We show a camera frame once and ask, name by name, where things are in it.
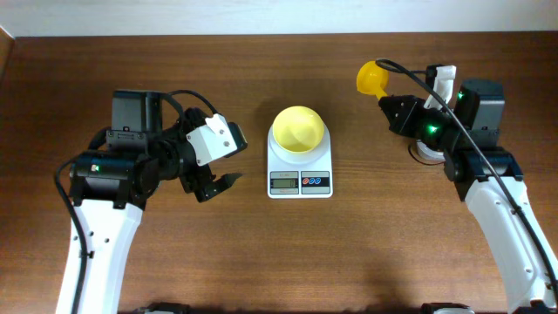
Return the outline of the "yellow measuring scoop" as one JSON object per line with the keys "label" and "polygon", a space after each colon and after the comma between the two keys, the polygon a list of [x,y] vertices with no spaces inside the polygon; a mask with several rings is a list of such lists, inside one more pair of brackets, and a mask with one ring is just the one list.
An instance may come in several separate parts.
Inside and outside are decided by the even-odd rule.
{"label": "yellow measuring scoop", "polygon": [[357,74],[357,90],[365,95],[381,99],[387,96],[385,88],[389,81],[389,72],[379,67],[375,61],[365,63]]}

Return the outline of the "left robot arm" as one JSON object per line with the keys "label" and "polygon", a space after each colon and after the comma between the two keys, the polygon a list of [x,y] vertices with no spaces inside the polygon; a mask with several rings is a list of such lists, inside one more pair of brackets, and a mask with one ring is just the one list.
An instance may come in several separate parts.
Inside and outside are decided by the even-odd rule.
{"label": "left robot arm", "polygon": [[71,217],[71,239],[58,313],[115,313],[133,238],[147,200],[163,181],[179,180],[199,202],[231,188],[240,174],[216,177],[210,162],[244,150],[240,127],[214,106],[182,108],[176,92],[117,90],[112,124],[63,164],[55,186]]}

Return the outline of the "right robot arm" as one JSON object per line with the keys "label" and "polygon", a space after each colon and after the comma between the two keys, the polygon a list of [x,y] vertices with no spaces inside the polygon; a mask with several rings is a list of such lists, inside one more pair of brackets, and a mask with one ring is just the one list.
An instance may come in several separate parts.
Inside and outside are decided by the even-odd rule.
{"label": "right robot arm", "polygon": [[498,146],[503,87],[468,79],[451,113],[412,95],[378,104],[392,132],[444,154],[444,171],[480,225],[496,262],[510,313],[557,311],[557,258],[537,222],[519,164]]}

